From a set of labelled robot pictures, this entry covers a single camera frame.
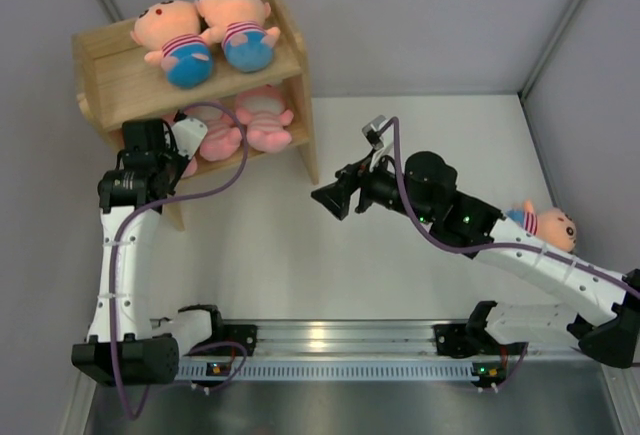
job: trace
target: shelf board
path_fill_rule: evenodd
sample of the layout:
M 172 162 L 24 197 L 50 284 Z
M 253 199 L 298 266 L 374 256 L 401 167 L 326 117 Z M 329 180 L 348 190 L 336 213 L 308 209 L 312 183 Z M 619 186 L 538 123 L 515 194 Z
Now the shelf board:
M 309 132 L 300 118 L 294 118 L 291 125 L 286 127 L 286 130 L 291 133 L 293 140 L 289 145 L 287 145 L 287 148 L 285 148 L 285 150 L 304 145 L 310 140 Z M 249 148 L 249 160 L 253 160 L 264 155 L 268 154 L 264 152 L 258 152 L 253 148 Z M 204 175 L 206 173 L 214 172 L 217 170 L 225 170 L 227 168 L 238 166 L 240 164 L 240 161 L 242 160 L 242 147 L 240 147 L 230 158 L 221 160 L 219 162 L 208 162 L 200 157 L 200 155 L 197 155 L 197 159 L 198 170 L 191 177 L 185 178 L 183 182 L 198 177 L 199 175 Z
M 221 50 L 214 51 L 214 74 L 189 90 L 171 85 L 158 67 L 144 61 L 146 49 L 135 47 L 95 61 L 100 118 L 105 131 L 123 122 L 163 115 L 192 103 L 213 100 L 275 83 L 302 73 L 302 67 L 289 45 L 278 43 L 274 60 L 265 69 L 242 73 L 227 63 Z

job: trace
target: striped shirt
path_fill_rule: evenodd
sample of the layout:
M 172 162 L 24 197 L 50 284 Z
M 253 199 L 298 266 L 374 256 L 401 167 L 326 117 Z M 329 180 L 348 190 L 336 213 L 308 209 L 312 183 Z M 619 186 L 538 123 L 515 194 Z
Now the striped shirt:
M 538 231 L 538 217 L 535 213 L 524 212 L 524 223 L 522 225 L 527 232 L 535 235 Z
M 207 48 L 207 44 L 204 43 L 204 40 L 200 36 L 187 34 L 176 37 L 173 40 L 169 40 L 167 43 L 165 43 L 162 46 L 162 55 L 168 57 L 176 50 L 184 48 L 188 45 L 202 45 L 203 47 Z
M 222 47 L 223 48 L 226 47 L 227 46 L 227 42 L 234 35 L 237 35 L 239 33 L 248 33 L 248 32 L 259 32 L 259 33 L 263 33 L 265 35 L 267 33 L 267 32 L 265 32 L 264 28 L 262 28 L 256 22 L 236 22 L 236 23 L 231 23 L 227 27 L 227 33 L 225 34 L 224 38 L 222 39 Z

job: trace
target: white tabletop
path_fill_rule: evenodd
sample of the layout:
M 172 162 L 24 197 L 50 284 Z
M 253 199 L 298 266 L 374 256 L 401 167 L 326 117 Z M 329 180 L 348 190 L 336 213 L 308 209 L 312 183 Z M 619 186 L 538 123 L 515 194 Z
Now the white tabletop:
M 403 158 L 430 150 L 458 171 L 458 189 L 508 209 L 550 198 L 514 96 L 314 100 L 321 185 L 366 155 L 361 128 L 400 118 Z M 231 171 L 186 184 L 196 192 Z M 379 206 L 339 222 L 310 197 L 296 150 L 255 160 L 227 192 L 183 205 L 187 230 L 157 234 L 152 313 L 215 303 L 229 319 L 465 318 L 480 300 L 554 299 L 499 269 L 431 247 L 405 217 Z

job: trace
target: wooden shelf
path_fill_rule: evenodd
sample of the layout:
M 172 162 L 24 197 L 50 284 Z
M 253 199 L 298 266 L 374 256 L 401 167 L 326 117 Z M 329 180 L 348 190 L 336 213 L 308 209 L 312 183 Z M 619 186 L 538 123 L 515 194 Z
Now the wooden shelf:
M 304 38 L 283 0 L 263 0 L 271 5 L 267 26 L 277 26 L 282 35 L 274 47 L 274 59 L 263 70 L 242 73 L 227 63 L 219 46 L 214 47 L 214 72 L 206 82 L 189 90 L 171 85 L 164 72 L 144 61 L 146 49 L 129 35 L 135 19 L 88 30 L 72 37 L 76 99 L 85 119 L 113 149 L 122 148 L 120 128 L 129 120 L 156 118 L 202 101 L 220 100 L 233 107 L 233 96 L 265 84 L 280 84 L 294 113 L 289 132 L 290 147 L 298 147 L 312 183 L 318 183 L 315 135 L 311 111 L 309 65 Z M 251 149 L 250 158 L 264 156 Z M 242 159 L 238 150 L 221 162 L 199 159 L 194 176 L 235 166 Z M 171 204 L 176 226 L 182 225 L 179 207 Z

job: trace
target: gray wall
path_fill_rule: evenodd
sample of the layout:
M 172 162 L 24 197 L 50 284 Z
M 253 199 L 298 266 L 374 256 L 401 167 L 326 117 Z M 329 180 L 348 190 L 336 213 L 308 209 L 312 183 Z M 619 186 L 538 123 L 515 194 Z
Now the gray wall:
M 160 0 L 116 0 L 134 16 Z M 287 0 L 317 95 L 508 92 L 568 0 Z
M 0 0 L 0 432 L 50 434 L 100 277 L 96 186 L 113 163 L 75 103 L 70 35 L 95 0 Z
M 640 268 L 640 0 L 588 0 L 527 109 L 580 254 Z

